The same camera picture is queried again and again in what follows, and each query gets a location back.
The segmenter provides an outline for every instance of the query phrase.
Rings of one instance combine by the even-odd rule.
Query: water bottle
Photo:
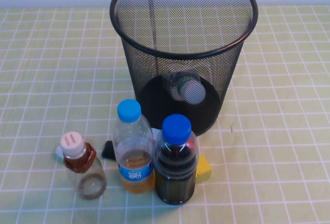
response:
[[[155,181],[150,124],[141,114],[140,104],[133,99],[118,105],[118,117],[113,147],[121,182],[132,193],[146,192]]]
[[[168,70],[163,74],[163,79],[165,88],[174,100],[197,105],[205,98],[205,88],[194,69],[171,64],[171,68],[168,66]]]
[[[68,177],[73,182],[78,196],[95,199],[102,195],[107,187],[107,179],[95,149],[85,143],[78,132],[66,133],[60,141],[60,146],[64,164],[69,169]]]
[[[153,151],[156,192],[162,201],[178,205],[192,197],[198,158],[190,121],[181,114],[168,116]]]

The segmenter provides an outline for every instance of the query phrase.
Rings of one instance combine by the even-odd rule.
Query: black object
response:
[[[135,96],[152,127],[170,114],[191,120],[196,135],[217,120],[244,40],[253,31],[255,0],[112,0],[110,18],[120,35]],[[206,90],[198,105],[175,101],[160,78],[197,71]]]
[[[104,149],[102,151],[102,157],[104,159],[116,160],[116,156],[114,155],[114,149],[113,149],[112,141],[107,141],[105,143]]]
[[[187,202],[195,191],[196,169],[186,174],[196,167],[196,154],[187,146],[170,146],[161,151],[156,163],[159,163],[163,171],[155,167],[155,185],[159,198],[171,205]]]

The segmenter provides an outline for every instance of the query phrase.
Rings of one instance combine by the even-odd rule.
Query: yellow liquid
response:
[[[150,155],[141,149],[129,151],[123,155],[125,160],[123,166],[129,169],[142,168],[150,162]],[[155,173],[154,171],[144,180],[141,181],[129,181],[120,175],[122,184],[129,192],[138,194],[148,191],[155,184]]]

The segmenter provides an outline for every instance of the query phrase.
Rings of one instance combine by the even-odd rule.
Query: blue label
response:
[[[146,179],[153,172],[154,163],[151,160],[148,165],[137,169],[126,168],[118,164],[118,168],[124,179],[129,181],[141,181]]]

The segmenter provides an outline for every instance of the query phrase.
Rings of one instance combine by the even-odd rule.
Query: wastebasket rim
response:
[[[174,59],[174,60],[191,60],[191,59],[200,59],[200,58],[208,58],[208,57],[213,57],[216,56],[220,53],[224,53],[231,48],[235,47],[236,45],[242,43],[253,31],[255,28],[257,21],[258,21],[258,6],[256,0],[250,0],[251,5],[252,5],[252,21],[249,24],[248,28],[246,31],[236,40],[232,41],[231,43],[222,46],[217,49],[209,50],[209,51],[204,51],[202,53],[192,53],[192,54],[180,54],[180,53],[168,53],[165,51],[160,51],[160,50],[155,50],[152,48],[149,48],[147,46],[144,46],[132,38],[130,38],[119,26],[119,23],[116,19],[116,16],[114,14],[114,10],[116,7],[118,0],[111,0],[110,4],[110,9],[109,9],[109,14],[110,14],[110,20],[113,25],[113,28],[115,31],[118,33],[118,35],[128,44],[130,44],[132,47],[137,48],[138,50],[143,51],[144,53],[153,55],[155,57],[160,57],[160,58],[167,58],[167,59]]]

